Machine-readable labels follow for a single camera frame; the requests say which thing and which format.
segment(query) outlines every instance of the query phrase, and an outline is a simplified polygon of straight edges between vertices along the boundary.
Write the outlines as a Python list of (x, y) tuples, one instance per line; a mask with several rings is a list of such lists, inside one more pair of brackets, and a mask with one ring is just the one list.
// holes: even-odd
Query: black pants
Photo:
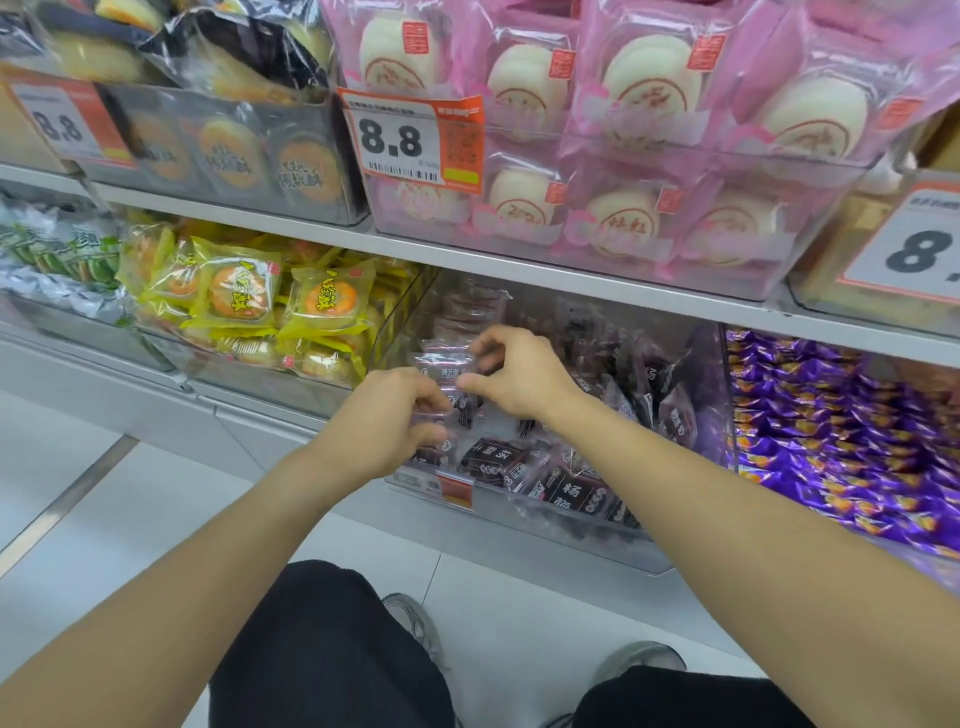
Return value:
[[(368, 581), (303, 561), (283, 570), (217, 668), (209, 725), (453, 728), (454, 714), (444, 677)], [(574, 719), (575, 728), (704, 725), (811, 723), (769, 680), (653, 667), (591, 689)]]

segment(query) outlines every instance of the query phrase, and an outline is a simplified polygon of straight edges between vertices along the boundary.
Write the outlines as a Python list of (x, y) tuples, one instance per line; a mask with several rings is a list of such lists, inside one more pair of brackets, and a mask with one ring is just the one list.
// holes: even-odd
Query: white tile floor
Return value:
[[(0, 542), (92, 462), (115, 435), (0, 395)], [(137, 446), (0, 579), (0, 680), (249, 483)], [(296, 558), (356, 569), (382, 595), (420, 599), (444, 642), (468, 728), (537, 726), (572, 710), (600, 661), (625, 643), (672, 644), (693, 669), (759, 674), (710, 647), (335, 515)], [(205, 698), (187, 720), (205, 725)]]

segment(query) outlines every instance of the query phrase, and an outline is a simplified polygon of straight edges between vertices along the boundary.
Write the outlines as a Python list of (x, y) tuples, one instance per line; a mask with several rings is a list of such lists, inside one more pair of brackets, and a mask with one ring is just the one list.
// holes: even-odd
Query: orange round pastry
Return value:
[(225, 265), (210, 280), (210, 305), (226, 319), (249, 321), (273, 313), (267, 281), (248, 265)]
[(303, 308), (311, 316), (349, 316), (358, 298), (357, 289), (345, 280), (325, 280), (307, 292)]
[(178, 266), (167, 276), (164, 285), (171, 296), (191, 298), (197, 293), (197, 269), (192, 265)]

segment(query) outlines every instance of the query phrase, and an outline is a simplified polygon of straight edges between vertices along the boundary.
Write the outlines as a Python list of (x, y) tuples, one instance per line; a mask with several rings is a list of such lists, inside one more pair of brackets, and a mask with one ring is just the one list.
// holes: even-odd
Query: human arm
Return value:
[(0, 685), (0, 725), (179, 728), (320, 518), (443, 440), (439, 425), (410, 426), (418, 401), (449, 408), (413, 369), (371, 373), (313, 442)]
[(545, 339), (495, 327), (460, 386), (557, 432), (704, 606), (822, 728), (954, 725), (960, 599), (842, 526), (620, 417)]

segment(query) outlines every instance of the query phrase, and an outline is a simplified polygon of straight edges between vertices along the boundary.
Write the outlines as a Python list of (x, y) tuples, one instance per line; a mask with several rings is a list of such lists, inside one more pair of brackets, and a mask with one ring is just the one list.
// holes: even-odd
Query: price tag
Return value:
[(483, 99), (431, 101), (340, 89), (364, 172), (480, 194)]
[(7, 76), (24, 113), (61, 157), (136, 166), (93, 84), (19, 69)]
[(960, 303), (960, 184), (917, 182), (838, 280)]
[(443, 500), (451, 505), (473, 509), (473, 481), (454, 475), (428, 473), (418, 468), (404, 466), (387, 477), (387, 482), (407, 490), (417, 491), (422, 496)]

